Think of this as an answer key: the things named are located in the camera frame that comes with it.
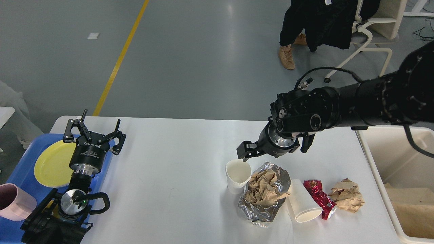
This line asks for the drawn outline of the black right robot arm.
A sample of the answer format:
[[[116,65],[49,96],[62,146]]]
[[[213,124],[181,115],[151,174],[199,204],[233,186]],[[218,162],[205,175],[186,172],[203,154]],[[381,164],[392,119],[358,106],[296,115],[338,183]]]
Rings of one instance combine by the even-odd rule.
[[[298,148],[305,153],[315,134],[334,127],[366,130],[375,125],[401,125],[410,145],[421,154],[409,125],[433,122],[434,44],[410,53],[398,71],[362,81],[351,73],[355,84],[341,88],[321,87],[311,91],[297,80],[294,90],[280,93],[271,103],[271,116],[256,142],[243,141],[237,156],[243,161],[269,154],[280,157]]]

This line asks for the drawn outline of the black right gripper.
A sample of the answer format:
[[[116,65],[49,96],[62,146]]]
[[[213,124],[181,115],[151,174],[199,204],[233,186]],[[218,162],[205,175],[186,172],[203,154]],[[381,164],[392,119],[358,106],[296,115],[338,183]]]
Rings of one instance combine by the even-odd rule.
[[[300,151],[307,153],[313,143],[316,133],[308,133],[302,137]],[[286,153],[293,153],[300,147],[298,138],[280,137],[272,122],[268,122],[261,131],[257,142],[243,141],[237,147],[238,159],[248,160],[252,157],[259,157],[265,154],[278,158]]]

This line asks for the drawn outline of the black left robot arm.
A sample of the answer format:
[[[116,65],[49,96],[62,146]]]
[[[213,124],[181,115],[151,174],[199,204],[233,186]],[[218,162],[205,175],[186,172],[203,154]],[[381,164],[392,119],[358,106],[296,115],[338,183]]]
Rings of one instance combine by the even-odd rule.
[[[118,155],[126,139],[120,120],[110,134],[88,130],[85,109],[79,119],[69,120],[63,142],[74,144],[69,167],[72,170],[67,190],[51,190],[21,225],[26,244],[79,244],[93,227],[88,215],[102,214],[110,208],[104,192],[92,193],[91,182],[103,169],[108,152]]]

